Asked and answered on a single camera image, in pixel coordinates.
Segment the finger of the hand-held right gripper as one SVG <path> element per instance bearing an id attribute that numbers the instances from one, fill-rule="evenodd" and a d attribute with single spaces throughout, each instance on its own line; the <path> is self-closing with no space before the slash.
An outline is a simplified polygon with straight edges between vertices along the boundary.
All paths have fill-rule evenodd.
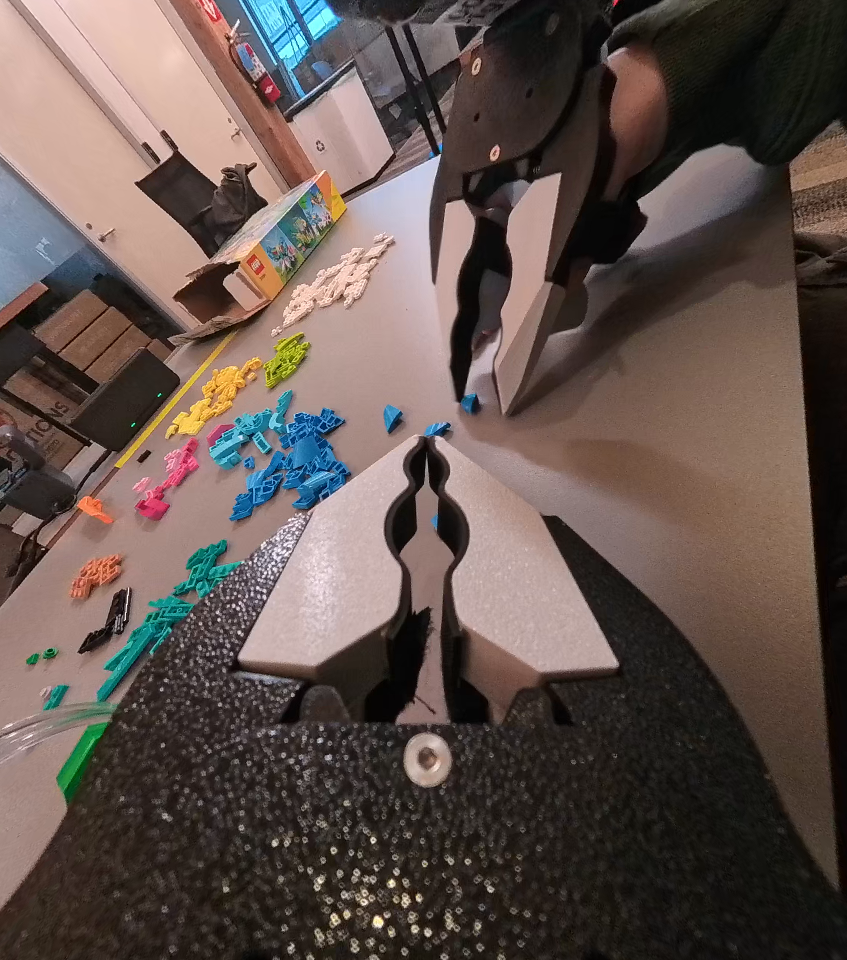
<path id="1" fill-rule="evenodd" d="M 525 403 L 533 371 L 565 299 L 564 287 L 547 279 L 561 179 L 561 174 L 550 174 L 527 186 L 507 221 L 511 278 L 493 359 L 494 385 L 505 417 L 517 414 Z"/>
<path id="2" fill-rule="evenodd" d="M 483 402 L 502 402 L 497 365 L 502 311 L 510 293 L 510 186 L 489 187 L 489 195 L 478 202 L 455 198 L 442 207 L 440 239 L 431 251 L 450 386 L 457 401 L 478 392 Z"/>

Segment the red printed cardboard box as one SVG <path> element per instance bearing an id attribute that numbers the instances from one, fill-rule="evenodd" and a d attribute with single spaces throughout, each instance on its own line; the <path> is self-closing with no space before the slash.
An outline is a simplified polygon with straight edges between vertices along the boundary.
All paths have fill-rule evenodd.
<path id="1" fill-rule="evenodd" d="M 70 437 L 41 415 L 31 414 L 0 398 L 0 427 L 11 426 L 18 430 L 54 467 L 65 467 L 85 448 L 77 438 Z M 0 446 L 0 457 L 19 465 L 22 458 Z"/>

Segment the person's right forearm green sleeve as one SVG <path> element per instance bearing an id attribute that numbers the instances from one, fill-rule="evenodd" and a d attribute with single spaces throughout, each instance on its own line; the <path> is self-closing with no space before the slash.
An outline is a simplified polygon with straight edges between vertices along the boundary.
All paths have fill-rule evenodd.
<path id="1" fill-rule="evenodd" d="M 833 123 L 847 130 L 847 1 L 622 2 L 608 51 L 656 58 L 667 131 L 645 172 L 657 186 L 718 145 L 780 166 Z"/>

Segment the pile of light blue lego bricks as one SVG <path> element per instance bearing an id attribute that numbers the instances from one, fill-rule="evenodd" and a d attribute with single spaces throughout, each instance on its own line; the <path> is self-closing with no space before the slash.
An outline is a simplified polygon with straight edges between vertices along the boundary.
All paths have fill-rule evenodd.
<path id="1" fill-rule="evenodd" d="M 244 448 L 251 444 L 261 454 L 273 452 L 268 433 L 282 441 L 288 432 L 287 411 L 293 399 L 293 390 L 285 390 L 273 409 L 265 408 L 255 414 L 238 414 L 234 424 L 223 430 L 209 445 L 209 456 L 223 469 L 232 469 L 243 462 Z"/>

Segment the torn brown cardboard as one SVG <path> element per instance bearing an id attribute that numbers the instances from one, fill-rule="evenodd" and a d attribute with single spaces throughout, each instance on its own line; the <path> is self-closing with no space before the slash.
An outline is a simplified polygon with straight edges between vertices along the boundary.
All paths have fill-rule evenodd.
<path id="1" fill-rule="evenodd" d="M 243 261 L 211 261 L 189 276 L 173 296 L 197 325 L 171 336 L 168 343 L 182 347 L 241 327 L 257 318 L 270 304 L 253 272 Z"/>

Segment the large green lego brick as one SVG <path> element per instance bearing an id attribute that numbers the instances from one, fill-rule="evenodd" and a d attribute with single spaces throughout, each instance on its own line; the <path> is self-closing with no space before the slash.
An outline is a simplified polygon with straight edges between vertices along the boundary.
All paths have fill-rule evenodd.
<path id="1" fill-rule="evenodd" d="M 67 805 L 72 803 L 94 756 L 96 746 L 109 726 L 109 723 L 98 723 L 86 727 L 66 761 L 58 770 L 56 776 L 57 788 Z"/>

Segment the white recycling bin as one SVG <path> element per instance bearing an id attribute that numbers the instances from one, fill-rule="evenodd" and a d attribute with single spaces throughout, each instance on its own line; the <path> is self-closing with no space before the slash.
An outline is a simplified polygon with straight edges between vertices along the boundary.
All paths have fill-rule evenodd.
<path id="1" fill-rule="evenodd" d="M 344 198 L 373 185 L 396 157 L 353 63 L 295 104 L 287 120 L 314 168 L 326 171 Z"/>

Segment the pile of white lego bricks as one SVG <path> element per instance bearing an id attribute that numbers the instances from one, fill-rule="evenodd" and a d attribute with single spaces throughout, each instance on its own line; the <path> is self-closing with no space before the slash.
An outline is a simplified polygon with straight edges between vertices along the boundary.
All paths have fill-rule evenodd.
<path id="1" fill-rule="evenodd" d="M 376 234 L 368 246 L 355 246 L 342 254 L 337 262 L 321 269 L 309 283 L 297 284 L 282 311 L 282 320 L 271 329 L 276 338 L 297 325 L 318 309 L 341 303 L 350 308 L 362 298 L 373 270 L 395 245 L 393 234 Z"/>

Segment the pile of pink lego bricks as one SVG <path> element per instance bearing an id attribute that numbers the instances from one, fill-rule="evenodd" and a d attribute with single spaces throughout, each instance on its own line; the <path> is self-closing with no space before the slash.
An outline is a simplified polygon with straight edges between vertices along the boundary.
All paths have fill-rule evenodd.
<path id="1" fill-rule="evenodd" d="M 132 489 L 140 494 L 134 504 L 139 516 L 149 522 L 158 522 L 166 515 L 170 507 L 169 493 L 181 486 L 201 465 L 199 447 L 200 438 L 190 437 L 165 455 L 165 472 L 160 482 L 151 485 L 149 481 L 139 481 L 133 486 Z"/>

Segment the yellow tape strip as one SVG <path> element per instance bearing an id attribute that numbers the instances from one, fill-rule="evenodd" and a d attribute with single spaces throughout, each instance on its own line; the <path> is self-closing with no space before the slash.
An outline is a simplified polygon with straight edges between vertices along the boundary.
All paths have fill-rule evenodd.
<path id="1" fill-rule="evenodd" d="M 237 330 L 215 335 L 206 341 L 191 342 L 176 350 L 170 357 L 171 368 L 181 375 L 177 389 L 170 392 L 166 398 L 158 402 L 157 409 L 149 420 L 134 435 L 132 440 L 120 452 L 113 454 L 110 464 L 112 469 L 121 470 L 137 455 L 138 450 L 155 431 L 160 431 L 164 420 L 181 405 L 190 393 L 196 388 L 221 354 L 229 350 L 229 343 L 238 335 Z"/>

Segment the stack of brown cardboard boxes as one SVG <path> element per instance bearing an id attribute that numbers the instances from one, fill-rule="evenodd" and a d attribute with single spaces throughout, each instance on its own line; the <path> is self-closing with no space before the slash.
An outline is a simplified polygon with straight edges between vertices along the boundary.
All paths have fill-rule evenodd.
<path id="1" fill-rule="evenodd" d="M 141 350 L 160 362 L 172 354 L 170 345 L 144 332 L 90 290 L 59 306 L 32 332 L 52 353 L 97 383 L 112 378 Z"/>

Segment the pile of teal lego bricks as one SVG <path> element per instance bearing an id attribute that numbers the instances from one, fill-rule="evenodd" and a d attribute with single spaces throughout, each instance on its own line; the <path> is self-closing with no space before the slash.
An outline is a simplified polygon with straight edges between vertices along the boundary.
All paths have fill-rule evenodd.
<path id="1" fill-rule="evenodd" d="M 165 597 L 148 603 L 149 611 L 141 624 L 129 634 L 124 645 L 104 664 L 106 679 L 96 692 L 99 703 L 106 702 L 128 673 L 144 656 L 152 656 L 169 638 L 173 628 L 192 611 L 196 602 L 239 566 L 240 561 L 221 562 L 228 549 L 223 538 L 197 549 L 186 561 L 186 578 Z"/>

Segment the pile of lime lego bricks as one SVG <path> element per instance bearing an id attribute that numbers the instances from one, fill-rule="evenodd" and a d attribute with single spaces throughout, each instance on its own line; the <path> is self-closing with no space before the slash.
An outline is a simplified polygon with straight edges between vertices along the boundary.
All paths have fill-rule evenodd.
<path id="1" fill-rule="evenodd" d="M 297 332 L 277 341 L 273 356 L 262 366 L 265 385 L 269 390 L 276 389 L 292 377 L 307 358 L 311 344 L 305 337 L 305 333 Z"/>

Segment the person's right hand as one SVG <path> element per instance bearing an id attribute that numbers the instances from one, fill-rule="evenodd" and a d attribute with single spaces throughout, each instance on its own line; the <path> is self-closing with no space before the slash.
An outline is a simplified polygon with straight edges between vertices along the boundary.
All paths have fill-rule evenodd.
<path id="1" fill-rule="evenodd" d="M 644 42 L 617 47 L 607 67 L 613 78 L 609 131 L 614 151 L 602 199 L 616 201 L 629 188 L 646 195 L 675 169 L 668 158 L 670 89 L 659 57 Z"/>

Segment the pile of salmon lego bricks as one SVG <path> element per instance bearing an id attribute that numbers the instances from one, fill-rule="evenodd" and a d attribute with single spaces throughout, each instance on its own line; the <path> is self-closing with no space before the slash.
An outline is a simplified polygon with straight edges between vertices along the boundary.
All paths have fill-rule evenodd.
<path id="1" fill-rule="evenodd" d="M 100 587 L 115 582 L 122 575 L 122 554 L 110 554 L 88 560 L 73 578 L 69 587 L 71 599 L 88 599 Z"/>

